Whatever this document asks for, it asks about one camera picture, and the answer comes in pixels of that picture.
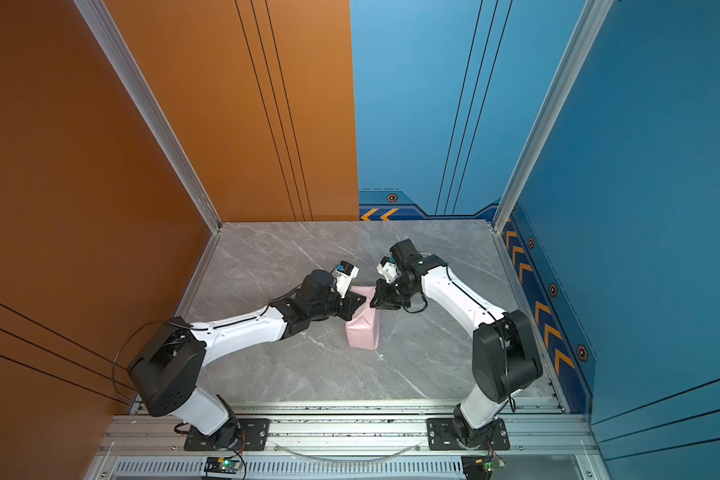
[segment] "orange wall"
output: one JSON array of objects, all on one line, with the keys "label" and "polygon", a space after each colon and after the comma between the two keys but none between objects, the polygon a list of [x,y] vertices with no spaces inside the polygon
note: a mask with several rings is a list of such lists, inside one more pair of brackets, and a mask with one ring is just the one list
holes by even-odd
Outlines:
[{"label": "orange wall", "polygon": [[356,220],[348,0],[106,0],[224,221]]},{"label": "orange wall", "polygon": [[[0,0],[0,302],[104,358],[1,307],[0,328],[108,376],[172,315],[209,235],[74,3]],[[1,331],[0,355],[61,378],[0,358],[0,478],[79,478],[126,406]]]}]

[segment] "yellow chevron arrow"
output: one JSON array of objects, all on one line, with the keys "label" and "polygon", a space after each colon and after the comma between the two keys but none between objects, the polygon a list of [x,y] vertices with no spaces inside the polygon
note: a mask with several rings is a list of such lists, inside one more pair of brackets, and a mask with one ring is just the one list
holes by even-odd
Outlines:
[{"label": "yellow chevron arrow", "polygon": [[558,332],[556,329],[552,328],[549,323],[547,325],[544,325],[544,344],[547,346],[547,348],[550,347],[550,333],[552,335],[555,335],[560,340],[563,339],[563,337],[560,335],[560,332]]},{"label": "yellow chevron arrow", "polygon": [[393,208],[392,210],[390,210],[390,211],[387,212],[386,214],[382,215],[382,220],[387,220],[387,221],[389,221],[389,216],[392,215],[394,212],[396,212],[396,211],[398,211],[398,210],[400,210],[400,209],[399,209],[399,208]]},{"label": "yellow chevron arrow", "polygon": [[518,253],[519,254],[525,254],[525,250],[520,248],[519,246],[513,246],[512,247],[512,265],[517,265],[517,259],[518,259]]},{"label": "yellow chevron arrow", "polygon": [[537,325],[539,324],[539,310],[542,310],[542,311],[547,312],[547,313],[549,313],[550,315],[552,315],[552,312],[550,312],[549,307],[547,307],[547,306],[546,306],[545,304],[543,304],[543,303],[536,302],[536,324],[537,324]]},{"label": "yellow chevron arrow", "polygon": [[557,376],[560,376],[560,360],[563,360],[568,365],[570,365],[570,368],[576,370],[576,367],[574,366],[574,361],[568,358],[568,355],[556,349],[554,351],[554,370],[557,373]]},{"label": "yellow chevron arrow", "polygon": [[523,283],[523,270],[528,270],[529,272],[534,271],[534,269],[530,268],[530,265],[520,262],[520,284]]},{"label": "yellow chevron arrow", "polygon": [[374,215],[377,211],[378,211],[378,208],[371,208],[370,210],[368,210],[368,212],[365,215],[361,216],[360,218],[365,220],[366,222],[369,222],[369,221],[371,221],[371,219],[368,217],[371,215]]},{"label": "yellow chevron arrow", "polygon": [[517,232],[507,232],[507,250],[509,249],[509,237],[510,236],[517,236]]}]

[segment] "pink wrapping paper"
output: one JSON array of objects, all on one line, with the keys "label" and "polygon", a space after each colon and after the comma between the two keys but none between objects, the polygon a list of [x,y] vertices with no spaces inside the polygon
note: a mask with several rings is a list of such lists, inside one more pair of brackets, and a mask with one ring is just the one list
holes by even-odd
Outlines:
[{"label": "pink wrapping paper", "polygon": [[356,349],[374,350],[378,346],[379,312],[371,308],[371,299],[376,291],[374,286],[350,286],[350,291],[365,296],[365,303],[346,322],[347,341]]}]

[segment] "black diagonal stripe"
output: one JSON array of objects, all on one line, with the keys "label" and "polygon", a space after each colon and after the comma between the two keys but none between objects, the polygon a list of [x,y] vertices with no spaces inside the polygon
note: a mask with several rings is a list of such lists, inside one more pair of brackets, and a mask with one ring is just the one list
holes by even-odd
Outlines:
[{"label": "black diagonal stripe", "polygon": [[458,111],[461,108],[461,98],[464,96],[464,86],[467,83],[467,72],[469,72],[469,61],[472,59],[472,49],[474,48],[474,37],[478,34],[478,24],[480,23],[480,12],[483,11],[483,0],[480,0],[480,8],[478,9],[478,19],[474,23],[474,32],[472,33],[472,44],[469,47],[469,56],[467,56],[467,67],[464,69],[464,80],[461,81],[461,93],[458,96],[458,105],[456,105],[456,117],[454,118],[454,127],[451,131],[451,141],[448,142],[448,153],[445,155],[445,167],[443,167],[443,179],[440,180],[440,192],[438,193],[438,203],[434,206],[434,214],[438,214],[440,208],[440,197],[443,194],[443,185],[445,184],[445,173],[448,171],[448,157],[451,156],[451,146],[454,142],[454,134],[456,133],[456,120],[458,120]]},{"label": "black diagonal stripe", "polygon": [[483,62],[485,61],[485,53],[488,50],[488,41],[490,40],[490,33],[494,29],[494,20],[496,19],[496,9],[499,6],[498,0],[496,1],[496,5],[494,6],[494,14],[492,17],[490,17],[490,26],[488,27],[488,36],[485,38],[485,47],[483,47],[483,57],[480,59],[480,68],[478,69],[478,79],[474,82],[474,90],[472,90],[472,99],[469,102],[469,110],[467,112],[467,121],[464,123],[464,131],[461,132],[461,143],[458,146],[458,154],[456,155],[456,165],[454,165],[454,175],[451,177],[451,187],[448,188],[448,197],[445,199],[445,208],[443,210],[443,215],[445,215],[448,212],[448,202],[451,200],[451,191],[454,187],[454,180],[456,179],[456,172],[458,170],[458,160],[459,157],[461,157],[461,149],[464,146],[464,137],[467,136],[467,128],[469,127],[469,118],[472,115],[472,105],[474,104],[474,95],[478,91],[478,84],[480,83],[480,73],[483,71]]},{"label": "black diagonal stripe", "polygon": [[[89,368],[86,367],[85,365],[81,365],[81,364],[77,363],[75,360],[70,360],[70,359],[68,359],[66,356],[62,356],[62,355],[59,355],[59,354],[56,353],[56,352],[52,352],[52,351],[48,350],[47,348],[44,348],[44,347],[42,347],[42,346],[39,346],[37,343],[31,342],[31,341],[29,341],[29,340],[27,340],[27,339],[25,339],[25,338],[23,338],[23,337],[21,337],[21,336],[19,336],[19,335],[16,335],[15,333],[11,333],[11,332],[9,332],[9,331],[7,331],[7,330],[4,330],[4,329],[1,329],[1,328],[0,328],[0,331],[1,331],[2,333],[6,333],[6,334],[12,336],[12,337],[15,338],[15,339],[19,339],[19,340],[21,340],[22,342],[29,343],[30,345],[32,345],[32,346],[34,346],[34,347],[36,347],[36,348],[39,348],[40,350],[43,350],[44,352],[48,352],[49,354],[51,354],[51,355],[53,355],[53,356],[56,356],[56,357],[58,357],[58,358],[60,358],[60,359],[62,359],[62,360],[66,360],[66,361],[68,361],[69,363],[72,363],[72,364],[74,364],[74,365],[77,365],[77,366],[78,366],[79,368],[81,368],[81,369],[85,369],[85,370],[87,370],[87,371],[89,371],[89,372],[95,373],[96,375],[98,375],[98,376],[100,376],[100,377],[102,377],[102,378],[107,379],[108,381],[111,381],[111,378],[109,378],[109,377],[106,376],[105,374],[103,374],[103,373],[98,373],[96,370],[93,370],[93,369],[89,369]],[[132,386],[128,386],[128,385],[126,385],[125,383],[120,383],[120,382],[117,382],[117,383],[120,384],[120,385],[122,385],[122,386],[124,386],[125,388],[131,389],[131,390],[135,390],[135,388],[133,388]]]},{"label": "black diagonal stripe", "polygon": [[298,159],[298,168],[302,172],[302,181],[304,182],[304,194],[307,198],[307,209],[309,210],[309,218],[314,220],[312,215],[312,204],[309,202],[309,188],[307,187],[307,178],[304,176],[304,167],[302,166],[302,155],[298,150],[298,137],[296,136],[296,126],[293,124],[293,114],[291,113],[291,104],[288,101],[288,90],[286,89],[286,79],[282,75],[282,65],[280,64],[280,53],[277,51],[277,40],[275,40],[275,28],[272,26],[272,17],[269,15],[269,3],[264,0],[266,5],[266,16],[269,19],[269,30],[272,32],[272,43],[275,44],[275,56],[277,56],[277,67],[280,70],[280,80],[282,80],[282,91],[286,94],[286,107],[288,108],[288,117],[291,119],[291,131],[293,132],[293,141],[296,144],[296,158]]},{"label": "black diagonal stripe", "polygon": [[275,101],[275,110],[277,111],[277,118],[280,122],[280,131],[282,132],[282,141],[286,144],[286,155],[288,155],[288,164],[291,166],[291,176],[293,177],[293,187],[296,188],[296,198],[298,198],[298,208],[302,211],[302,218],[306,219],[304,215],[304,206],[302,206],[302,196],[298,192],[298,183],[296,182],[296,172],[293,168],[293,160],[291,160],[291,150],[288,148],[288,139],[286,138],[286,129],[282,126],[282,116],[280,115],[280,106],[277,103],[277,94],[275,93],[275,84],[272,82],[272,73],[269,71],[269,61],[266,59],[266,50],[264,49],[264,41],[262,40],[262,31],[259,29],[259,19],[256,17],[256,9],[253,7],[253,0],[251,2],[251,10],[253,10],[253,20],[256,22],[256,31],[259,33],[259,44],[262,46],[262,54],[264,55],[264,65],[266,66],[266,74],[269,76],[269,87],[272,90],[272,99]]},{"label": "black diagonal stripe", "polygon": [[685,421],[687,421],[687,420],[693,420],[694,418],[706,417],[706,416],[711,415],[711,414],[713,414],[713,413],[720,413],[720,408],[718,408],[717,410],[711,410],[711,411],[709,411],[709,412],[700,413],[700,414],[698,414],[698,415],[681,418],[681,419],[679,419],[679,420],[672,420],[672,422],[662,423],[661,425],[657,425],[657,426],[653,426],[653,427],[648,427],[648,428],[643,428],[642,430],[637,430],[636,432],[625,433],[624,435],[619,435],[619,436],[615,436],[615,437],[611,437],[611,438],[606,438],[605,440],[598,440],[597,443],[610,442],[611,440],[616,440],[616,439],[618,439],[618,438],[624,438],[624,437],[632,436],[632,435],[635,435],[635,434],[637,434],[637,433],[647,432],[647,431],[649,431],[649,430],[655,430],[656,428],[662,428],[662,427],[674,425],[674,424],[676,424],[676,423],[685,422]]},{"label": "black diagonal stripe", "polygon": [[648,453],[656,453],[656,452],[665,452],[667,450],[674,450],[675,448],[682,448],[682,447],[692,447],[695,445],[703,445],[705,443],[713,443],[713,442],[720,442],[720,437],[718,438],[710,438],[709,440],[701,440],[700,442],[691,442],[691,443],[684,443],[682,445],[676,445],[673,447],[664,447],[664,448],[656,448],[654,450],[648,450],[647,452],[638,452],[638,453],[631,453],[629,455],[622,455],[618,457],[612,457],[612,458],[604,458],[606,462],[609,460],[618,460],[619,458],[628,458],[628,457],[636,457],[638,455],[645,455]]},{"label": "black diagonal stripe", "polygon": [[[66,336],[58,333],[56,330],[52,330],[51,328],[48,328],[47,326],[43,325],[42,323],[40,323],[40,322],[38,322],[38,321],[36,321],[36,320],[32,320],[31,318],[29,318],[29,317],[26,316],[25,314],[20,313],[20,312],[17,312],[16,310],[10,308],[8,305],[5,305],[4,303],[1,303],[1,302],[0,302],[0,306],[3,307],[3,308],[5,308],[5,309],[8,310],[9,312],[13,312],[13,313],[15,313],[16,315],[19,315],[21,318],[23,318],[23,319],[25,319],[25,320],[28,320],[28,321],[34,323],[35,325],[37,325],[37,326],[40,327],[41,329],[47,330],[48,332],[51,332],[51,333],[53,333],[54,335],[59,336],[59,337],[63,338],[64,340],[67,340],[69,343],[72,343],[73,345],[78,346],[79,348],[85,350],[86,352],[93,353],[93,354],[96,355],[97,357],[106,360],[107,363],[112,363],[112,360],[109,360],[109,359],[106,358],[104,355],[101,355],[101,354],[99,354],[99,353],[96,353],[95,351],[89,349],[89,348],[86,347],[86,346],[82,346],[82,345],[79,344],[78,342],[76,342],[76,341],[74,341],[74,340],[72,340],[72,339],[70,339],[70,338],[68,338],[68,337],[66,337]],[[126,370],[126,368],[125,368],[124,366],[122,366],[122,365],[118,365],[118,367],[121,368],[121,369],[123,369],[123,370]]]},{"label": "black diagonal stripe", "polygon": [[713,383],[718,383],[718,382],[720,382],[720,378],[719,378],[719,379],[710,380],[710,381],[707,382],[707,383],[702,383],[701,385],[695,386],[695,387],[693,387],[693,388],[690,388],[690,389],[687,389],[687,390],[683,390],[683,391],[678,392],[678,393],[674,393],[674,394],[672,394],[672,395],[670,395],[670,396],[666,396],[666,397],[664,397],[664,398],[659,398],[658,400],[654,400],[654,401],[652,401],[652,402],[648,402],[648,403],[646,403],[645,405],[641,405],[641,406],[639,406],[639,407],[632,408],[632,409],[630,409],[630,410],[627,410],[626,412],[622,412],[622,413],[619,413],[619,414],[617,414],[617,415],[610,416],[610,417],[608,417],[608,418],[603,418],[602,420],[598,420],[597,422],[594,422],[592,425],[597,425],[598,423],[603,423],[603,422],[607,422],[608,420],[613,420],[614,418],[621,417],[622,415],[626,415],[627,413],[632,413],[632,412],[634,412],[634,411],[636,411],[636,410],[640,410],[641,408],[646,408],[646,407],[648,407],[648,406],[655,405],[655,404],[657,404],[657,403],[663,402],[664,400],[669,400],[670,398],[675,398],[676,396],[681,396],[681,395],[684,394],[684,393],[692,392],[693,390],[702,389],[702,388],[704,388],[704,387],[706,387],[706,386],[710,386],[711,384],[713,384]]},{"label": "black diagonal stripe", "polygon": [[75,382],[72,382],[71,380],[63,379],[63,378],[61,378],[60,376],[54,375],[53,373],[48,373],[48,372],[46,372],[45,370],[36,369],[36,368],[34,368],[33,366],[29,366],[29,365],[27,365],[26,363],[20,362],[19,360],[14,360],[14,359],[11,359],[11,358],[9,358],[9,357],[7,357],[7,356],[5,356],[5,355],[1,355],[1,354],[0,354],[0,358],[3,359],[3,360],[8,360],[8,361],[10,361],[10,362],[16,363],[17,365],[25,366],[25,367],[27,367],[29,370],[35,370],[35,371],[38,372],[38,373],[42,373],[43,375],[48,375],[49,377],[53,377],[53,378],[55,378],[55,379],[57,379],[57,380],[61,380],[62,382],[69,383],[70,385],[74,385],[74,386],[79,387],[79,388],[81,388],[81,389],[83,389],[83,390],[87,390],[88,392],[95,393],[95,394],[97,394],[98,396],[102,396],[102,397],[108,398],[108,399],[110,399],[110,400],[115,400],[116,402],[120,402],[120,403],[123,403],[123,404],[125,404],[125,405],[130,405],[128,402],[124,402],[123,400],[120,400],[119,398],[110,397],[110,396],[105,395],[105,394],[103,394],[103,393],[101,393],[101,392],[97,392],[96,390],[89,389],[89,388],[86,387],[86,386],[82,386],[82,385],[80,385],[79,383],[75,383]]},{"label": "black diagonal stripe", "polygon": [[480,113],[478,114],[478,122],[474,126],[474,132],[472,132],[472,141],[469,145],[469,152],[467,152],[467,159],[464,161],[464,169],[461,171],[461,180],[458,183],[458,191],[456,192],[456,199],[454,200],[454,208],[451,213],[456,211],[456,202],[458,202],[458,196],[461,193],[461,184],[464,182],[464,174],[467,173],[467,165],[469,164],[469,156],[472,154],[472,145],[474,145],[474,137],[478,134],[478,127],[480,126],[480,116],[483,114],[483,107],[485,106],[485,98],[488,96],[488,88],[490,87],[490,80],[494,77],[494,69],[496,68],[496,59],[499,58],[499,50],[501,49],[501,40],[504,39],[504,31],[507,29],[507,20],[509,20],[509,12],[512,10],[512,2],[510,0],[509,9],[507,10],[507,17],[504,19],[504,27],[501,29],[501,36],[499,37],[499,45],[496,47],[496,55],[494,56],[494,65],[490,67],[490,75],[488,76],[488,85],[485,86],[485,94],[483,95],[483,103],[480,106]]},{"label": "black diagonal stripe", "polygon": [[259,86],[259,95],[262,97],[262,106],[264,107],[264,115],[266,115],[266,122],[269,125],[269,133],[272,136],[272,146],[275,147],[275,154],[277,154],[277,161],[280,164],[280,172],[282,173],[282,182],[286,186],[286,193],[288,194],[288,203],[291,206],[291,213],[293,213],[293,220],[296,221],[296,210],[293,209],[293,200],[291,200],[291,191],[288,189],[288,182],[286,181],[286,171],[282,167],[282,160],[280,160],[280,152],[277,149],[277,142],[275,142],[275,131],[272,129],[272,122],[269,121],[269,112],[266,110],[266,103],[264,101],[264,93],[262,92],[261,83],[259,83],[259,74],[256,72],[256,64],[253,63],[253,53],[251,53],[251,45],[248,43],[248,35],[246,34],[246,26],[242,24],[242,15],[240,14],[240,6],[235,0],[235,7],[237,8],[237,16],[240,18],[240,28],[242,28],[242,36],[246,40],[246,46],[248,47],[248,55],[251,58],[251,66],[253,67],[253,75],[256,77],[256,85]]}]

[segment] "marble surface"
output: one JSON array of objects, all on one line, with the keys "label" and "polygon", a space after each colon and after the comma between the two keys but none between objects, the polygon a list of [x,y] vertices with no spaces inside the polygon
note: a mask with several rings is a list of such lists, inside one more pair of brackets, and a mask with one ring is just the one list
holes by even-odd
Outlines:
[{"label": "marble surface", "polygon": [[[250,312],[340,260],[360,271],[353,285],[374,285],[389,247],[410,238],[439,255],[472,289],[506,310],[517,303],[482,220],[224,224],[187,321]],[[385,310],[376,350],[347,344],[344,322],[312,322],[289,339],[218,359],[198,385],[229,402],[464,398],[474,384],[471,340],[440,305],[425,312]],[[542,377],[522,396],[550,396]]]}]

